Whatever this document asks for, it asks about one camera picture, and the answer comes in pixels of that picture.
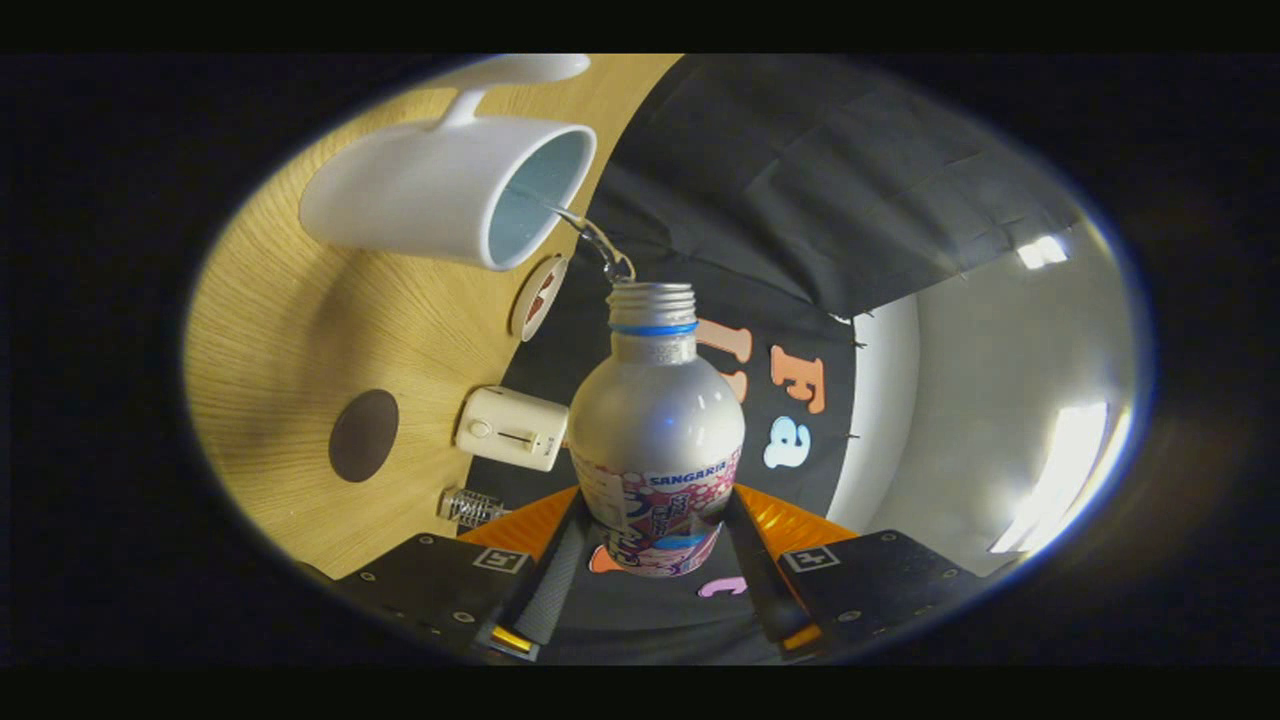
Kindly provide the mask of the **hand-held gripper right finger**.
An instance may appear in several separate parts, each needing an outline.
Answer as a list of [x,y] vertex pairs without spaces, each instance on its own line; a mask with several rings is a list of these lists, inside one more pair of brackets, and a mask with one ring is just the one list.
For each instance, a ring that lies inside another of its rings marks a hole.
[[897,529],[858,534],[746,486],[724,509],[756,619],[783,659],[859,659],[922,634],[986,579]]

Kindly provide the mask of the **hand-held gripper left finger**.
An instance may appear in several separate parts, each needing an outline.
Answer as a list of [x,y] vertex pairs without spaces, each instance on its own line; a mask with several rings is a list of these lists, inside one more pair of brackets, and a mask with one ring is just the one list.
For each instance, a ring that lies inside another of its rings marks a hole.
[[534,661],[559,625],[590,518],[563,489],[460,538],[420,533],[335,580],[358,607],[460,661]]

